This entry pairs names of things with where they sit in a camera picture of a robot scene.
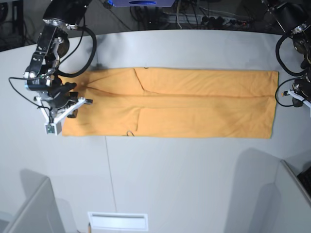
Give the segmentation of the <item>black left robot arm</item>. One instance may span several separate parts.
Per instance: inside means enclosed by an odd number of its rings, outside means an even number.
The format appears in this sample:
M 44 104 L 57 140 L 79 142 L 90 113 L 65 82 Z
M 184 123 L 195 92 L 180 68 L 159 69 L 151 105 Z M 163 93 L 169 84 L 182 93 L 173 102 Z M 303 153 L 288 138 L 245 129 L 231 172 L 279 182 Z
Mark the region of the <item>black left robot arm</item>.
M 263 0 L 267 11 L 273 16 L 284 34 L 277 41 L 275 47 L 276 59 L 282 69 L 292 76 L 278 85 L 275 92 L 277 104 L 282 107 L 311 107 L 311 16 L 301 3 L 289 0 Z M 280 48 L 286 39 L 290 39 L 295 50 L 303 55 L 300 65 L 301 71 L 291 71 L 280 56 Z M 292 104 L 282 104 L 278 100 L 279 89 L 287 82 L 292 81 L 291 89 L 283 91 L 282 96 L 290 96 Z

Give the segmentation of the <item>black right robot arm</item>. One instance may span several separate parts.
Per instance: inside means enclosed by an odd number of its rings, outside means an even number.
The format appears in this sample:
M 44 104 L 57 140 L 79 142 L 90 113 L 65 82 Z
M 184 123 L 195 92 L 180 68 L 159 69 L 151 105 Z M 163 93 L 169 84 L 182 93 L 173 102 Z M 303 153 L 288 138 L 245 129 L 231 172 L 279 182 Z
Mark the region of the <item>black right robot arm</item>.
M 44 108 L 49 124 L 54 123 L 58 114 L 71 106 L 77 106 L 78 94 L 74 92 L 76 83 L 63 83 L 61 78 L 75 78 L 90 66 L 96 52 L 97 39 L 86 25 L 85 13 L 90 4 L 88 0 L 53 0 L 48 5 L 43 21 L 45 26 L 40 34 L 35 52 L 23 78 L 26 88 L 39 94 L 41 102 L 48 104 Z M 92 50 L 87 63 L 75 73 L 64 73 L 59 67 L 69 55 L 68 32 L 81 31 L 92 38 Z

